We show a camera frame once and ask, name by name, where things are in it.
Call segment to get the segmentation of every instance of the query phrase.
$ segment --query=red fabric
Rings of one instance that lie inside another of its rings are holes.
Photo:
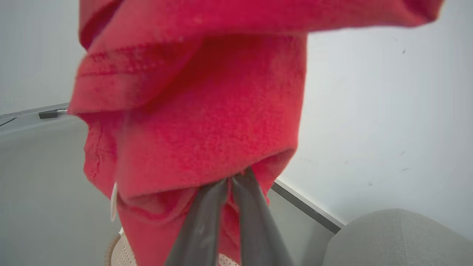
[[[417,26],[441,0],[81,0],[87,49],[70,112],[84,171],[110,197],[138,265],[162,265],[196,188],[248,166],[266,193],[298,141],[307,32]],[[220,252],[239,261],[238,210]]]

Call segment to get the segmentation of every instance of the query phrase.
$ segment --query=red garment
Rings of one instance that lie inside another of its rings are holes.
[[[307,32],[417,26],[441,0],[81,0],[87,49],[70,112],[84,171],[110,197],[138,265],[162,265],[196,188],[248,166],[266,193],[294,154]],[[239,261],[238,210],[220,252]]]

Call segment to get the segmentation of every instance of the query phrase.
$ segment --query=baseboard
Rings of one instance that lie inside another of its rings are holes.
[[[321,206],[319,203],[305,196],[303,193],[299,192],[287,180],[285,180],[284,177],[279,177],[278,179],[276,179],[275,183],[279,185],[280,187],[282,187],[284,190],[286,190],[288,193],[296,197],[303,204],[307,205],[309,208],[311,208],[312,210],[314,210],[315,212],[323,216],[326,220],[330,221],[333,225],[337,226],[338,228],[342,228],[343,226],[345,226],[346,222],[338,219],[335,215],[333,215],[328,210],[323,208],[323,206]]]

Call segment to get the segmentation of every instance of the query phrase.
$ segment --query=gray floor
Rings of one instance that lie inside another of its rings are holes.
[[[0,265],[103,265],[120,223],[82,172],[82,124],[0,140]],[[332,233],[277,193],[271,212],[297,266],[322,264]]]

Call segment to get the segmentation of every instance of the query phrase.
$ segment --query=white wall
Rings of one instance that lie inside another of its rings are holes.
[[[69,102],[78,20],[76,0],[0,1],[0,115]]]
[[[447,0],[422,28],[311,35],[282,181],[343,223],[400,207],[473,239],[472,10]]]

